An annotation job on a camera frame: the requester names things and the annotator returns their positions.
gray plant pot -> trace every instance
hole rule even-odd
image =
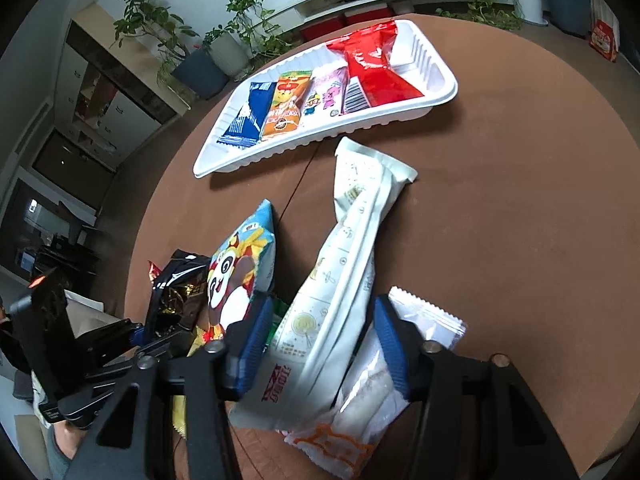
[[[216,66],[202,48],[189,54],[171,75],[203,99],[210,99],[218,94],[229,81],[225,73]]]
[[[586,38],[591,28],[591,0],[547,0],[551,23],[567,34]]]
[[[209,54],[220,70],[235,77],[249,64],[249,58],[234,37],[225,32],[211,43]]]

barcode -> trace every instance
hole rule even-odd
[[[344,113],[351,114],[366,108],[371,108],[371,105],[367,101],[366,95],[364,95],[360,80],[357,77],[352,77],[344,94]]]

red snack wrapper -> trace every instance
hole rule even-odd
[[[593,27],[589,44],[601,53],[605,59],[609,61],[616,60],[618,56],[616,36],[611,26],[602,20],[596,20],[596,26]]]
[[[342,52],[349,67],[349,77],[357,77],[373,106],[422,97],[411,83],[389,66],[389,57],[398,35],[396,22],[378,23],[327,41],[330,50]]]
[[[153,283],[154,280],[158,276],[160,276],[162,269],[158,267],[155,263],[153,263],[151,260],[147,260],[147,261],[149,262],[149,281]]]

white snack bag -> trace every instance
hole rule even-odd
[[[347,71],[343,59],[314,69],[302,104],[300,128],[326,125],[341,115]]]
[[[344,137],[334,182],[338,221],[265,352],[233,426],[292,430],[327,412],[364,325],[380,222],[417,172]]]
[[[452,349],[466,326],[457,317],[397,288],[389,301],[401,319],[414,323],[425,340]],[[344,479],[360,475],[389,424],[408,403],[394,389],[371,326],[344,378],[335,407],[306,428],[288,432],[285,442],[300,448],[321,468]]]

round wooden table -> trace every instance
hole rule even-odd
[[[602,95],[548,51],[484,25],[407,18],[460,93],[418,120],[351,135],[418,171],[380,229],[375,292],[398,285],[464,319],[460,354],[508,354],[582,473],[640,386],[640,153]],[[147,207],[129,268],[133,320],[146,313],[147,260],[164,266],[175,248],[213,253],[263,198],[278,217],[285,300],[335,224],[338,139],[194,178],[223,105],[194,129]],[[412,415],[390,428],[365,478],[399,475]],[[276,433],[238,430],[236,444],[245,479],[332,478]]]

